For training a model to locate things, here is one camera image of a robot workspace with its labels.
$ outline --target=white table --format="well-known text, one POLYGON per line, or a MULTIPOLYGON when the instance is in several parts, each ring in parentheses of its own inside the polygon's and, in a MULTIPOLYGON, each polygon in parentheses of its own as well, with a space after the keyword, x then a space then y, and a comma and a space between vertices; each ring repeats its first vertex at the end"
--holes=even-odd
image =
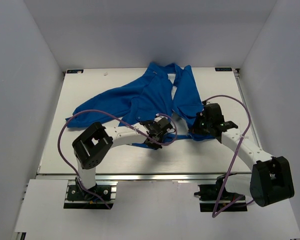
MULTIPOLYGON (((120 87, 140 77, 145 68, 84 69, 83 73, 65 75, 55 116, 41 158, 39 174, 73 174, 57 151, 57 139, 65 118, 70 117, 77 106, 108 89, 120 87)), ((193 75, 201 100, 224 94, 241 100, 238 85, 232 71, 215 71, 213 67, 193 68, 193 75)), ((215 98, 226 121, 235 122, 240 129, 247 126, 247 115, 238 103, 227 98, 215 98)), ((117 126, 116 121, 105 126, 117 126)), ((179 132, 185 128, 178 124, 179 132)), ((83 130, 66 129, 61 140, 61 149, 75 166, 77 161, 72 147, 73 140, 83 130)), ((253 140, 249 130, 247 136, 253 140)), ((217 140, 195 142, 178 140, 163 149, 152 150, 135 146, 119 146, 111 149, 97 166, 97 174, 185 174, 223 173, 230 164, 233 152, 217 140)), ((249 172, 248 167, 237 159, 233 172, 249 172)))
POLYGON ((246 212, 200 212, 196 183, 124 181, 111 210, 64 209, 67 180, 31 180, 15 227, 25 240, 290 240, 289 200, 246 212))

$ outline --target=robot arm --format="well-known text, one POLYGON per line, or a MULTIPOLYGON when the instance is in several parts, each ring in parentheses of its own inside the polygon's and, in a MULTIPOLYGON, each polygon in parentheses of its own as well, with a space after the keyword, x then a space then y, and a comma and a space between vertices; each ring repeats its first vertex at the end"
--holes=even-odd
MULTIPOLYGON (((235 152, 241 132, 232 121, 225 121, 217 103, 205 104, 204 110, 197 113, 191 129, 193 133, 212 135, 221 144, 235 152)), ((261 207, 295 194, 289 162, 283 156, 274 157, 244 138, 238 151, 238 157, 252 171, 251 176, 232 174, 225 184, 226 192, 250 196, 261 207)), ((224 175, 217 179, 220 188, 224 175)))
MULTIPOLYGON (((132 126, 159 143, 173 128, 170 122, 161 116, 132 126)), ((126 126, 105 127, 100 122, 90 125, 72 143, 82 185, 88 190, 96 188, 96 166, 101 163, 111 148, 143 143, 153 149, 162 148, 161 145, 151 142, 144 135, 126 126)))

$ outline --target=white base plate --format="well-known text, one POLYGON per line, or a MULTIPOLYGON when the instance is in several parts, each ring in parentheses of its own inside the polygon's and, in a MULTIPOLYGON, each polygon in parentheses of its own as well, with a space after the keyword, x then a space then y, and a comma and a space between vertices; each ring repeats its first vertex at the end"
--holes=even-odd
POLYGON ((248 212, 200 212, 196 183, 122 181, 111 210, 63 209, 67 180, 31 180, 16 224, 26 240, 290 240, 288 200, 248 212))

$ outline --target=shirt sleeve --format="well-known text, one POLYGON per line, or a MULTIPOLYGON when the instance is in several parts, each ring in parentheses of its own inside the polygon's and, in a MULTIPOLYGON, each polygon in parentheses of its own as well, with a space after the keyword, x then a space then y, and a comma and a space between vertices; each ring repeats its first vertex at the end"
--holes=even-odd
MULTIPOLYGON (((147 79, 140 77, 127 85, 107 90, 101 94, 84 102, 78 106, 73 115, 83 110, 95 109, 107 112, 116 117, 122 117, 130 112, 132 98, 138 97, 145 85, 147 79)), ((75 117, 68 124, 68 128, 84 128, 90 126, 94 122, 106 123, 112 118, 98 112, 83 113, 75 117)))

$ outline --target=blue shirt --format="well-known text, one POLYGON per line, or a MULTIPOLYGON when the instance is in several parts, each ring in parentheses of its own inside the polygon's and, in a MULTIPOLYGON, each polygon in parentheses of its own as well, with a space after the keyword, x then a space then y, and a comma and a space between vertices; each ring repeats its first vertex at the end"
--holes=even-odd
MULTIPOLYGON (((190 65, 182 69, 174 63, 159 66, 152 62, 138 79, 98 94, 78 106, 73 114, 88 109, 97 109, 118 118, 122 117, 123 121, 131 125, 152 120, 158 113, 171 116, 175 112, 190 128, 195 121, 196 113, 203 110, 203 105, 190 65), (173 84, 168 79, 168 74, 175 74, 173 84), (174 98, 171 95, 173 85, 177 88, 174 98)), ((68 127, 82 128, 94 122, 105 123, 111 120, 111 117, 101 113, 89 112, 74 118, 68 127)), ((191 133, 187 136, 196 141, 210 138, 191 133)))

